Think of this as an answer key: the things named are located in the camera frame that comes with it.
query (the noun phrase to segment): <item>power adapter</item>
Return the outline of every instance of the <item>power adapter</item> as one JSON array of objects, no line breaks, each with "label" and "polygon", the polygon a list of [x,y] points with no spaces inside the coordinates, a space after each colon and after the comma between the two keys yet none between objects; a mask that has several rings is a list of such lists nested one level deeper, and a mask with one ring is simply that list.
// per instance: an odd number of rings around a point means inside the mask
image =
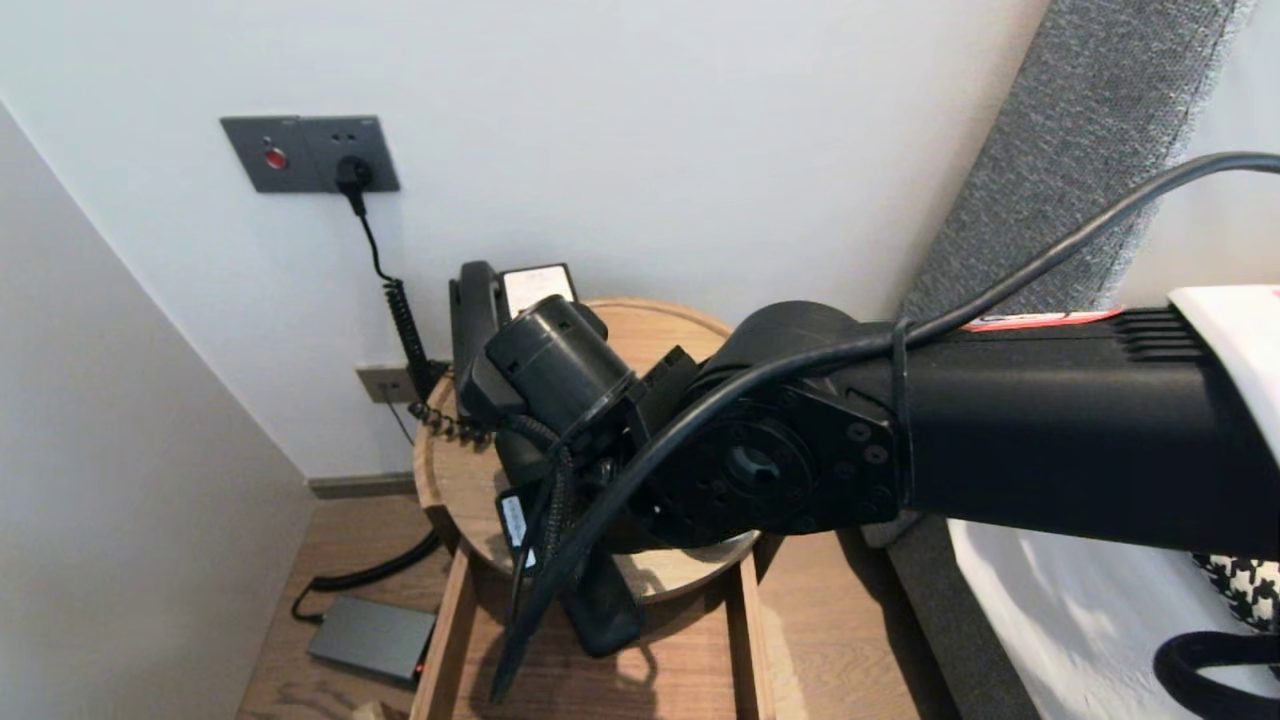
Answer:
[{"label": "power adapter", "polygon": [[430,612],[339,594],[307,655],[412,685],[434,628]]}]

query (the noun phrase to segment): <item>wall socket panel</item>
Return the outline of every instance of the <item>wall socket panel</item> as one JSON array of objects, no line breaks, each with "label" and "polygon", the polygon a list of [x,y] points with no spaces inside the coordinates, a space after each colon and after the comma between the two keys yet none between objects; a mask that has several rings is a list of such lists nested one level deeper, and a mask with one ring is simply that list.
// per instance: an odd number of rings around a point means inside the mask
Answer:
[{"label": "wall socket panel", "polygon": [[355,155],[372,169],[365,192],[396,192],[399,179],[376,115],[221,118],[223,131],[259,192],[338,192],[338,161]]},{"label": "wall socket panel", "polygon": [[369,400],[381,405],[392,402],[417,402],[417,389],[407,366],[365,365],[356,368],[356,377],[365,386]]}]

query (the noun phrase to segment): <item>red label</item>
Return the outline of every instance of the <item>red label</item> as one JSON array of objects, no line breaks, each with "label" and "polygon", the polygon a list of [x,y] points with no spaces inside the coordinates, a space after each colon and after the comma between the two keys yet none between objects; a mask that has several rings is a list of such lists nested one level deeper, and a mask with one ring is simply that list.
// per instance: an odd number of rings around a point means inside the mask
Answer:
[{"label": "red label", "polygon": [[969,323],[964,329],[972,333],[992,331],[1020,331],[1025,328],[1052,328],[1055,325],[1083,325],[1119,315],[1124,307],[1093,313],[1032,313],[1029,315],[987,315]]}]

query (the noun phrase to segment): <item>black-and-white pillow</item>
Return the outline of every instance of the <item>black-and-white pillow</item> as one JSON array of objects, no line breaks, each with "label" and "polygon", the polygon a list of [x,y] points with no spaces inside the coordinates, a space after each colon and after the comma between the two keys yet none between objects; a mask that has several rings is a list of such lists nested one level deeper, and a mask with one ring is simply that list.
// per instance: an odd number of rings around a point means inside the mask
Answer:
[{"label": "black-and-white pillow", "polygon": [[[1192,553],[1192,560],[1236,620],[1260,633],[1280,632],[1280,562],[1203,553]],[[1280,680],[1280,665],[1270,667]]]}]

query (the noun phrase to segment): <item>white bed sheet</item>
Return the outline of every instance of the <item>white bed sheet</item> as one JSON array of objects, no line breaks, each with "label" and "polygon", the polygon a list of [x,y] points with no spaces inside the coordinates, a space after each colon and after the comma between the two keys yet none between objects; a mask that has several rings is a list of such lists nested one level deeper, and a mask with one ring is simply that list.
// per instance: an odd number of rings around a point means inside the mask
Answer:
[{"label": "white bed sheet", "polygon": [[[1044,720],[1194,717],[1156,680],[1156,648],[1193,630],[1247,630],[1185,552],[947,524],[956,564]],[[1280,697],[1266,667],[1206,674]]]}]

